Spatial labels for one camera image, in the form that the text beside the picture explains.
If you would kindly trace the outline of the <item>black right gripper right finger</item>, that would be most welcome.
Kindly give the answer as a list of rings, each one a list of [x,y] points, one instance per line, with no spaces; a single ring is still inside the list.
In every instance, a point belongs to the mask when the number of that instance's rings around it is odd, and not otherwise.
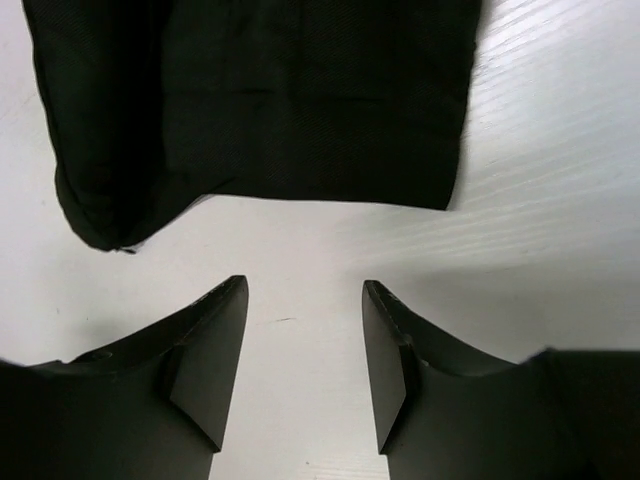
[[[368,280],[362,319],[379,452],[393,479],[635,479],[639,355],[520,363],[440,329]]]

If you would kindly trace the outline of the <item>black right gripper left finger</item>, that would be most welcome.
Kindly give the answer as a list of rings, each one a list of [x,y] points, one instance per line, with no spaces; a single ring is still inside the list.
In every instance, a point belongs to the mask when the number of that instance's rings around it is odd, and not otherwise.
[[[71,362],[1,365],[1,475],[184,480],[222,448],[248,310],[233,276]]]

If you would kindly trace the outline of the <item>black pleated skirt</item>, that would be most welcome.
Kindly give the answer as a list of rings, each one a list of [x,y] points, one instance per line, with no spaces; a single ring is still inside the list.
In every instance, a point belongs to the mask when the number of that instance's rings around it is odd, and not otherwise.
[[[73,232],[135,246],[212,195],[452,199],[479,1],[27,1]]]

